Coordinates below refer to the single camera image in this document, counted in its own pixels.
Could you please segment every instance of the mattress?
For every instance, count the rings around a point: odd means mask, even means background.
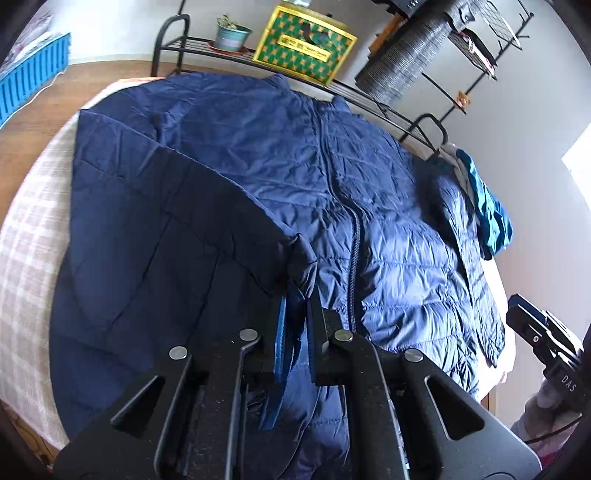
[[[120,80],[84,108],[122,88],[149,79]],[[70,183],[78,115],[39,156],[23,181],[0,230],[0,398],[49,444],[68,438],[51,389],[49,320],[56,278],[69,242]],[[507,302],[493,261],[483,261],[486,280],[504,318]],[[504,380],[515,361],[515,335],[506,328],[497,368],[479,352],[479,400]]]

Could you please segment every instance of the blue plastic crate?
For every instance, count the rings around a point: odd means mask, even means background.
[[[35,52],[0,80],[0,127],[28,98],[68,65],[70,34]]]

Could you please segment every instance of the navy blue puffer jacket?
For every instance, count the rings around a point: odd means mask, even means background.
[[[504,347],[453,173],[281,76],[177,76],[82,111],[71,234],[50,340],[70,437],[187,335],[248,323],[281,278],[316,282],[344,327],[421,349],[472,394],[478,346],[493,365]],[[339,478],[342,391],[310,384],[305,344],[293,364],[276,427],[251,412],[249,473]]]

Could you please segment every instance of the metal shelf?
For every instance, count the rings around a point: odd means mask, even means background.
[[[449,34],[449,39],[478,70],[480,70],[482,73],[486,73],[490,77],[495,77],[494,73],[491,73],[488,70],[487,65],[482,61],[482,59],[476,53],[470,50],[470,47],[466,43],[466,40],[462,38],[461,34],[452,32]]]
[[[221,60],[227,60],[234,63],[239,63],[243,65],[247,65],[249,67],[254,67],[257,69],[267,70],[268,72],[279,73],[277,70],[269,67],[267,65],[256,63],[253,61],[254,50],[245,49],[245,51],[241,54],[234,54],[234,53],[223,53],[219,50],[214,50],[209,46],[209,42],[211,40],[206,38],[199,38],[199,37],[190,37],[189,36],[189,26],[190,26],[190,17],[189,15],[182,14],[182,7],[179,10],[179,14],[175,15],[174,17],[170,17],[167,19],[158,36],[156,38],[156,44],[154,47],[154,56],[152,58],[152,69],[151,69],[151,76],[156,77],[158,76],[158,66],[160,64],[160,53],[162,51],[172,51],[178,54],[176,67],[169,72],[167,76],[175,75],[175,74],[182,74],[182,73],[191,73],[194,70],[186,69],[183,67],[183,59],[185,54],[191,55],[199,55],[205,57],[211,57]],[[183,34],[169,42],[163,43],[164,36],[166,31],[168,30],[169,26],[175,22],[182,21],[184,22],[184,31]],[[426,147],[430,148],[433,151],[437,150],[437,147],[433,145],[433,143],[429,140],[428,136],[424,133],[424,131],[420,128],[419,123],[424,119],[430,119],[435,123],[438,129],[441,131],[441,135],[443,137],[443,143],[447,142],[447,131],[441,124],[441,122],[433,115],[426,113],[424,115],[419,116],[415,121],[407,118],[406,116],[402,115],[401,113],[393,110],[388,105],[384,105],[383,103],[379,103],[372,99],[369,95],[357,90],[349,85],[346,85],[338,80],[333,80],[329,85],[325,86],[321,83],[314,82],[312,80],[305,80],[299,78],[295,75],[290,75],[288,73],[281,72],[286,77],[289,77],[297,82],[304,83],[310,87],[315,89],[321,90],[322,92],[331,94],[331,95],[340,95],[343,97],[349,104],[356,106],[357,108],[371,113],[379,118],[381,118],[384,122],[391,125],[392,127],[400,130],[402,132],[401,140],[404,141],[407,137],[413,137],[416,141],[420,142],[421,144],[425,145]]]
[[[521,17],[521,25],[519,26],[519,29],[517,29],[517,32],[513,32],[513,30],[511,29],[511,27],[509,26],[505,18],[501,15],[501,13],[496,8],[493,2],[487,1],[480,12],[481,16],[485,19],[485,22],[488,24],[488,26],[498,39],[499,53],[495,57],[495,65],[497,64],[498,60],[505,54],[505,52],[509,50],[509,48],[514,47],[518,50],[523,50],[519,39],[530,37],[529,35],[523,35],[523,31],[530,23],[531,19],[534,18],[534,14],[527,10],[527,8],[521,0],[517,0],[517,2],[523,10],[523,14],[519,13],[519,16]],[[459,43],[455,42],[454,38],[450,37],[450,40],[455,43],[456,47],[460,48]],[[464,93],[466,95],[469,95],[470,92],[474,90],[474,88],[476,88],[484,78],[490,75],[490,73],[486,69],[481,68],[477,64],[477,62],[473,61],[473,58],[470,58],[468,55],[466,55],[466,57],[472,62],[472,64],[475,67],[477,67],[481,71],[481,74],[478,76],[478,78],[474,82],[472,82],[468,89],[465,90]],[[434,83],[434,85],[436,85],[440,90],[443,90],[435,82],[432,83]],[[457,108],[456,102],[453,101],[453,103],[454,106],[452,106],[442,117],[439,118],[440,122],[443,122]]]

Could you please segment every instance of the jacket zipper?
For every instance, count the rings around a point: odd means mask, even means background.
[[[337,193],[333,184],[333,173],[332,167],[329,161],[329,155],[326,148],[326,143],[324,141],[324,132],[322,126],[322,113],[318,110],[316,111],[319,116],[319,140],[320,140],[320,153],[322,156],[322,160],[324,160],[324,165],[326,168],[326,175],[328,178],[328,187],[330,194],[334,197],[337,202],[339,202],[345,210],[347,210],[348,214],[353,220],[353,245],[351,249],[351,257],[349,260],[349,282],[347,288],[347,320],[349,322],[349,328],[351,332],[357,333],[357,318],[355,316],[355,284],[357,281],[357,266],[359,263],[359,251],[361,250],[361,220],[359,218],[356,209],[359,207],[348,198],[345,198]]]

